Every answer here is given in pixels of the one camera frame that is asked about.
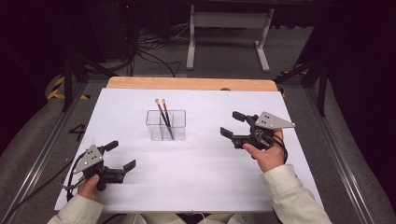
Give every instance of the metal frame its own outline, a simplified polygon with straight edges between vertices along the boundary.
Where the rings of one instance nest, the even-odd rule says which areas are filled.
[[[218,12],[195,12],[195,7],[191,6],[190,14],[190,44],[187,54],[187,70],[194,68],[195,58],[195,27],[226,27],[226,28],[247,28],[262,29],[260,41],[255,41],[255,49],[259,56],[262,71],[269,72],[270,67],[264,54],[263,46],[274,10],[269,9],[267,13],[218,13]]]

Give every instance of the equipment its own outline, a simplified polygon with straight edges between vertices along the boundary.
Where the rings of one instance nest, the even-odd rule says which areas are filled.
[[[231,139],[235,148],[243,148],[245,143],[263,150],[270,148],[273,143],[280,145],[285,151],[285,162],[288,158],[288,151],[283,144],[282,139],[274,135],[275,129],[294,128],[295,124],[281,119],[268,112],[262,112],[260,116],[244,115],[237,111],[233,112],[233,118],[239,121],[246,121],[250,126],[249,135],[233,135],[229,130],[220,127],[220,134]]]
[[[91,176],[97,174],[100,176],[99,183],[96,185],[98,190],[102,191],[106,188],[106,183],[123,183],[123,178],[126,173],[131,171],[136,167],[136,160],[129,162],[123,166],[122,170],[109,169],[104,166],[105,161],[103,160],[103,154],[105,151],[110,151],[111,149],[119,145],[118,141],[113,141],[104,147],[96,147],[96,145],[91,145],[90,148],[84,152],[83,157],[80,162],[78,162],[77,167],[73,170],[73,174],[78,174],[82,171],[86,179],[91,178]]]

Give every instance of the white paper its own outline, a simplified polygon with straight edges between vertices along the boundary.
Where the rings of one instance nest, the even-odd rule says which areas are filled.
[[[186,110],[186,140],[150,140],[146,115],[158,109],[156,98],[165,99],[168,110]],[[249,134],[248,124],[233,119],[233,111],[245,115],[268,111],[292,121],[277,91],[102,89],[77,154],[92,144],[99,147],[118,140],[120,145],[105,153],[105,166],[122,169],[136,160],[123,184],[106,184],[100,193],[105,211],[272,211],[257,162],[219,133],[224,127],[234,134]],[[284,135],[287,163],[294,165],[297,176],[322,205],[296,132],[285,129]],[[65,204],[63,190],[55,209]]]

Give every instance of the transparent box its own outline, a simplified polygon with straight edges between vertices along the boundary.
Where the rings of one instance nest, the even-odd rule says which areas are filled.
[[[174,141],[186,139],[186,111],[168,110],[168,127],[160,110],[149,110],[146,118],[148,133],[152,141]]]

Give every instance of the sleeve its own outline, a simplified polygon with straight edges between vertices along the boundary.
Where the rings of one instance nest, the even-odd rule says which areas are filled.
[[[265,172],[262,181],[282,223],[331,223],[311,191],[303,187],[292,165],[281,165]]]
[[[102,214],[104,206],[76,194],[49,224],[94,224]]]

